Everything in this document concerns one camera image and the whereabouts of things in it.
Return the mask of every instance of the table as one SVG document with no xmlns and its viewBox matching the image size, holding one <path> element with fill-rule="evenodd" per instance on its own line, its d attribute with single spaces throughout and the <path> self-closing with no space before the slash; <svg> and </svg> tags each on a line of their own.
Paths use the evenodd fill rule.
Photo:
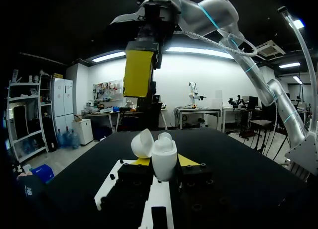
<svg viewBox="0 0 318 229">
<path fill-rule="evenodd" d="M 250 121 L 252 120 L 252 113 L 253 112 L 262 112 L 260 109 L 241 109 L 241 119 L 240 119 L 240 132 L 239 136 L 248 140 L 248 137 L 254 136 L 254 131 L 250 130 Z"/>
<path fill-rule="evenodd" d="M 304 110 L 297 110 L 299 114 L 303 115 L 303 122 L 304 124 L 306 124 L 306 115 L 307 115 L 307 111 Z"/>
<path fill-rule="evenodd" d="M 161 115 L 163 123 L 164 123 L 164 129 L 167 131 L 168 130 L 168 126 L 167 126 L 167 123 L 165 121 L 165 117 L 164 117 L 164 114 L 163 114 L 163 111 L 166 111 L 166 110 L 167 109 L 161 109 L 160 115 Z M 111 120 L 111 114 L 115 114 L 115 113 L 117 113 L 117 121 L 116 121 L 116 129 L 113 129 L 113 123 L 112 123 L 112 120 Z M 140 111 L 125 111 L 125 115 L 127 115 L 127 114 L 143 114 L 143 112 L 140 112 Z M 85 116 L 87 116 L 87 117 L 108 116 L 109 123 L 112 126 L 111 127 L 112 132 L 113 133 L 117 132 L 119 119 L 120 119 L 120 111 L 116 111 L 116 112 L 112 111 L 112 112 L 108 112 L 108 113 L 90 113 L 90 114 L 86 114 Z"/>
<path fill-rule="evenodd" d="M 152 131 L 154 139 L 162 132 Z M 96 220 L 98 215 L 89 211 L 87 203 L 94 205 L 95 194 L 118 159 L 137 159 L 131 150 L 131 140 L 138 133 L 110 135 L 46 185 L 44 196 L 49 207 L 54 214 L 59 213 L 52 223 L 65 219 L 72 224 Z M 270 204 L 278 205 L 287 194 L 306 187 L 279 164 L 215 129 L 169 130 L 169 133 L 178 153 L 212 169 L 223 193 L 242 215 L 258 212 Z"/>
<path fill-rule="evenodd" d="M 240 111 L 238 108 L 233 108 L 233 107 L 222 107 L 222 132 L 225 132 L 225 118 L 227 111 Z"/>
<path fill-rule="evenodd" d="M 263 153 L 263 149 L 265 148 L 265 139 L 266 139 L 266 133 L 267 130 L 270 130 L 273 122 L 268 121 L 268 120 L 254 120 L 254 121 L 250 121 L 251 124 L 255 125 L 257 127 L 257 129 L 259 130 L 258 132 L 258 137 L 257 137 L 257 142 L 256 142 L 256 146 L 254 148 L 254 150 Z M 258 150 L 257 146 L 258 146 L 258 141 L 259 141 L 259 137 L 260 137 L 260 131 L 264 129 L 265 130 L 265 134 L 264 134 L 264 139 L 263 139 L 263 143 L 261 148 Z"/>
<path fill-rule="evenodd" d="M 185 114 L 209 114 L 209 115 L 216 114 L 217 128 L 219 126 L 219 117 L 221 116 L 221 110 L 214 109 L 214 108 L 179 108 L 177 110 L 177 113 L 179 114 L 180 129 L 182 129 L 182 115 L 185 115 Z"/>
</svg>

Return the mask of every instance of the black table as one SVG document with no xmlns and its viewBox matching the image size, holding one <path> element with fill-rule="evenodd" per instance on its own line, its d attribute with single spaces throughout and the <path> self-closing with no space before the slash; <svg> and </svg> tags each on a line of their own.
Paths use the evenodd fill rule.
<svg viewBox="0 0 318 229">
<path fill-rule="evenodd" d="M 153 131 L 156 140 L 162 131 Z M 120 158 L 137 159 L 131 140 L 138 132 L 117 132 L 83 154 L 45 188 L 56 210 L 80 211 L 85 198 L 94 199 L 113 165 Z M 171 130 L 178 153 L 206 163 L 223 186 L 231 204 L 258 210 L 277 205 L 306 184 L 282 166 L 237 140 L 210 128 Z"/>
</svg>

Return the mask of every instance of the ceiling light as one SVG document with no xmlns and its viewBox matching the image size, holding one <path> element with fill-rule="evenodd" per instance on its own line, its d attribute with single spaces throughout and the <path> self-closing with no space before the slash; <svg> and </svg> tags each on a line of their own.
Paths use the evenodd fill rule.
<svg viewBox="0 0 318 229">
<path fill-rule="evenodd" d="M 296 28 L 301 29 L 304 28 L 304 24 L 302 23 L 302 21 L 300 19 L 298 20 L 294 20 L 294 25 L 296 26 Z"/>
<path fill-rule="evenodd" d="M 299 83 L 299 84 L 303 84 L 302 81 L 300 81 L 300 79 L 297 76 L 293 76 L 293 78 Z"/>
<path fill-rule="evenodd" d="M 113 58 L 117 58 L 117 57 L 121 57 L 121 56 L 125 56 L 125 55 L 126 55 L 125 52 L 118 52 L 118 53 L 108 54 L 108 55 L 105 55 L 105 56 L 102 56 L 102 57 L 98 57 L 96 59 L 93 59 L 93 61 L 95 63 L 98 63 L 98 62 L 101 62 L 101 61 L 104 61 L 104 60 L 107 60 L 107 59 L 113 59 Z"/>
<path fill-rule="evenodd" d="M 284 69 L 284 68 L 290 68 L 290 67 L 296 67 L 296 66 L 300 66 L 300 63 L 285 64 L 285 65 L 280 65 L 279 67 L 281 69 Z"/>
<path fill-rule="evenodd" d="M 217 56 L 227 59 L 233 59 L 230 54 L 219 52 L 210 49 L 195 49 L 195 48 L 183 48 L 183 47 L 170 47 L 167 52 L 180 52 L 180 53 L 194 53 L 194 54 L 206 54 L 211 56 Z"/>
</svg>

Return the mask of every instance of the water bottle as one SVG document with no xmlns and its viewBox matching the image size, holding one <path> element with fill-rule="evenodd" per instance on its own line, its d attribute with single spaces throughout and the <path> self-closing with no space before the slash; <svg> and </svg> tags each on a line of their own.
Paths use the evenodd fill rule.
<svg viewBox="0 0 318 229">
<path fill-rule="evenodd" d="M 58 134 L 56 135 L 56 138 L 58 139 L 59 147 L 63 148 L 65 141 L 60 129 L 58 129 Z"/>
<path fill-rule="evenodd" d="M 76 132 L 74 132 L 73 129 L 72 129 L 72 146 L 73 146 L 73 149 L 78 149 L 80 147 L 79 135 Z"/>
<path fill-rule="evenodd" d="M 72 146 L 72 143 L 70 141 L 70 132 L 69 132 L 69 128 L 66 126 L 66 132 L 63 134 L 63 138 L 64 138 L 64 146 L 68 147 L 68 146 Z"/>
</svg>

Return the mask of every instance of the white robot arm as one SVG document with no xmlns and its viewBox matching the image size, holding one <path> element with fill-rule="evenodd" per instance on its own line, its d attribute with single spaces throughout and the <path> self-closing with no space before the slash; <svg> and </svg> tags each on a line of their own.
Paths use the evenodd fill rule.
<svg viewBox="0 0 318 229">
<path fill-rule="evenodd" d="M 238 20 L 237 11 L 228 0 L 203 0 L 200 3 L 190 0 L 145 0 L 136 13 L 121 15 L 115 18 L 112 23 L 144 21 L 144 26 L 155 30 L 154 34 L 149 36 L 152 37 L 152 40 L 159 43 L 158 49 L 154 50 L 157 55 L 156 68 L 160 68 L 163 43 L 172 33 L 185 34 L 226 50 L 242 67 L 253 83 L 262 103 L 265 106 L 276 104 L 278 114 L 284 122 L 290 137 L 291 150 L 286 154 L 286 157 L 303 168 L 299 170 L 298 166 L 299 171 L 304 173 L 309 171 L 314 175 L 318 175 L 317 136 L 313 130 L 314 127 L 316 128 L 317 106 L 313 104 L 315 106 L 313 107 L 313 121 L 315 122 L 313 122 L 314 127 L 311 127 L 308 132 L 279 81 L 272 79 L 269 82 L 265 82 L 259 68 L 251 58 L 256 55 L 257 51 L 240 33 L 237 25 Z M 176 26 L 179 26 L 182 31 L 175 31 Z M 223 37 L 219 43 L 203 37 L 215 30 Z M 242 42 L 251 45 L 254 52 L 243 53 L 239 49 L 239 45 Z M 314 82 L 314 86 L 317 85 L 316 78 L 311 79 L 311 81 L 312 84 Z"/>
<path fill-rule="evenodd" d="M 195 82 L 189 82 L 189 86 L 191 88 L 191 92 L 189 93 L 189 97 L 191 100 L 191 107 L 192 108 L 197 108 L 197 105 L 195 104 L 195 99 L 198 100 L 203 100 L 203 98 L 206 98 L 206 96 L 199 96 L 198 95 L 198 90 Z"/>
</svg>

